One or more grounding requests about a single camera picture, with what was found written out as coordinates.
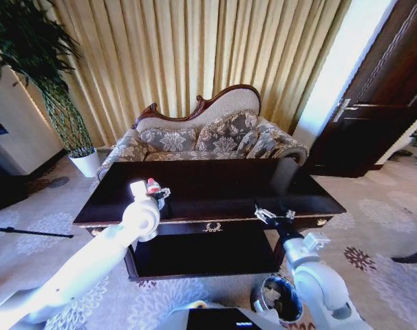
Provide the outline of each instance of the white wall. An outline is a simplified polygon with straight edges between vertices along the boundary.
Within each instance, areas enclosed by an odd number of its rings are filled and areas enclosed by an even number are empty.
[[[5,67],[0,81],[0,163],[13,175],[27,175],[62,150],[54,129],[43,119],[15,73]]]
[[[352,0],[295,129],[295,139],[311,147],[321,134],[395,2]]]
[[[400,138],[389,148],[388,151],[380,158],[376,164],[381,165],[384,164],[387,159],[392,156],[393,153],[396,151],[404,148],[405,146],[409,145],[412,141],[410,137],[415,131],[417,130],[417,120],[404,132]]]

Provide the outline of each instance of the floral carpet pattern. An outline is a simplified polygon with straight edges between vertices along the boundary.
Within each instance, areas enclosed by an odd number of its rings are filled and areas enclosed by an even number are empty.
[[[347,283],[351,299],[374,329],[417,330],[417,264],[393,256],[417,252],[417,166],[387,162],[380,171],[351,179],[315,177],[346,209],[321,231],[321,253]],[[72,221],[98,186],[67,158],[29,184],[30,196],[0,210],[0,227],[73,234],[74,238],[0,232],[0,302],[20,289],[42,285],[91,236]],[[277,233],[266,232],[274,247]],[[281,274],[289,275],[286,265]],[[175,308],[206,299],[250,308],[250,292],[267,274],[127,280],[121,262],[82,298],[67,305],[47,330],[154,329]],[[308,310],[287,329],[316,329]]]

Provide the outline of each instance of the table top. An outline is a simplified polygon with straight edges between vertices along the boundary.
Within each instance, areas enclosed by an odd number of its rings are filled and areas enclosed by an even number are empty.
[[[133,201],[129,184],[150,177],[171,189],[160,212],[161,222],[255,218],[255,204],[275,214],[280,214],[279,205],[283,205],[297,216],[345,212],[290,158],[116,162],[74,224],[120,223]]]

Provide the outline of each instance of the beige curtain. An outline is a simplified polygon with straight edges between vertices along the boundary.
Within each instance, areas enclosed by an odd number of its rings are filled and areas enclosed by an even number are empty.
[[[244,83],[292,131],[350,0],[56,0],[81,45],[66,79],[96,146],[157,102],[182,117],[196,96]]]

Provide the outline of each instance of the table lower shelf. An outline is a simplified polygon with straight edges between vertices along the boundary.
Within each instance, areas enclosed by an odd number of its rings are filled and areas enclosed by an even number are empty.
[[[279,269],[263,230],[157,236],[129,249],[125,261],[133,281]]]

